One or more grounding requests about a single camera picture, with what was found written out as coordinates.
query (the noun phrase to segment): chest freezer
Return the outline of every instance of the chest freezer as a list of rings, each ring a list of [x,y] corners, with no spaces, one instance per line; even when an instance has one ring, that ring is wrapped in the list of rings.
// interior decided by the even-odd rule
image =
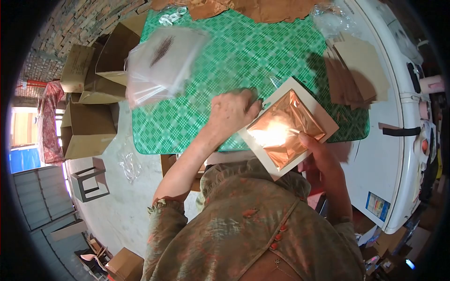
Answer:
[[[370,133],[353,141],[342,164],[351,203],[387,234],[394,233],[417,209],[420,200],[421,161],[414,154],[416,136],[384,135],[380,123],[400,128],[421,126],[419,101],[428,95],[416,93],[407,64],[414,62],[401,52],[383,20],[376,0],[336,0],[335,4],[356,22],[363,40],[377,50],[389,81],[388,101],[371,105]],[[417,66],[414,75],[419,78]]]

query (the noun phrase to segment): white cardboard frame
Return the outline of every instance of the white cardboard frame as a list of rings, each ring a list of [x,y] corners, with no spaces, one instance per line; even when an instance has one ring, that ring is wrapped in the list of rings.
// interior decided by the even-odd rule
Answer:
[[[266,109],[262,110],[258,117],[261,116],[270,105],[274,104],[278,101],[284,94],[286,94],[289,90],[294,90],[297,94],[298,98],[305,105],[306,108],[311,112],[316,122],[320,125],[320,127],[325,131],[325,136],[322,137],[319,142],[324,143],[327,139],[331,137],[339,129],[339,126],[334,122],[333,118],[325,111],[325,109],[315,100],[313,96],[311,96],[308,91],[303,88],[303,86],[298,83],[294,78],[290,77],[286,80],[273,94],[270,95],[264,102],[263,108],[266,104]],[[238,131],[238,134],[242,137],[248,147],[255,153],[256,157],[261,161],[264,168],[269,172],[269,174],[277,180],[282,177],[285,173],[290,171],[292,168],[298,165],[298,163],[302,162],[308,155],[310,155],[310,151],[302,153],[296,159],[294,159],[291,163],[289,163],[286,167],[282,168],[280,171],[276,168],[273,161],[269,158],[267,153],[264,151],[262,146],[256,143],[255,139],[247,132],[247,127],[245,126],[241,130]]]

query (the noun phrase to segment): woman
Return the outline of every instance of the woman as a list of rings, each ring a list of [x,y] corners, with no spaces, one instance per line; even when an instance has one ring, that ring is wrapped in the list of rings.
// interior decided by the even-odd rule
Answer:
[[[362,280],[344,172],[326,146],[301,134],[327,194],[327,219],[307,204],[310,184],[289,172],[274,182],[257,159],[218,164],[201,179],[202,211],[191,222],[183,202],[200,166],[259,113],[252,93],[221,94],[211,115],[153,197],[142,280]]]

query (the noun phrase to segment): small metal stool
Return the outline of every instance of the small metal stool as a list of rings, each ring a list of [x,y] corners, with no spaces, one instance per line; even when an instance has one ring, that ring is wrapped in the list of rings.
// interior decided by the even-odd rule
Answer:
[[[79,176],[80,174],[85,173],[85,172],[90,171],[90,170],[95,170],[95,171],[93,173],[91,173],[91,174],[87,174],[87,175],[84,175],[84,176]],[[100,170],[100,169],[97,169],[95,167],[92,167],[92,168],[85,169],[85,170],[82,170],[82,171],[79,171],[79,172],[71,174],[73,193],[74,193],[75,197],[78,198],[81,202],[89,202],[89,201],[92,201],[94,199],[97,199],[97,198],[103,197],[105,195],[108,195],[109,194],[109,189],[108,189],[108,187],[106,187],[108,189],[108,192],[103,193],[103,194],[99,194],[99,195],[95,195],[95,196],[92,196],[92,197],[86,197],[87,193],[99,190],[100,188],[98,187],[98,184],[97,184],[97,187],[91,188],[91,189],[88,189],[88,190],[84,190],[84,187],[83,187],[83,181],[84,180],[86,180],[88,178],[95,177],[96,175],[99,175],[99,174],[103,174],[104,172],[106,172],[106,169],[101,169]]]

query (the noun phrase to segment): blue sticker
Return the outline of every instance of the blue sticker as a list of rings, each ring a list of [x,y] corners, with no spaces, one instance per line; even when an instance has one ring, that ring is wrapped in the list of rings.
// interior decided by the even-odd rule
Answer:
[[[380,220],[385,221],[387,212],[391,204],[386,200],[369,192],[367,196],[366,209],[376,215]]]

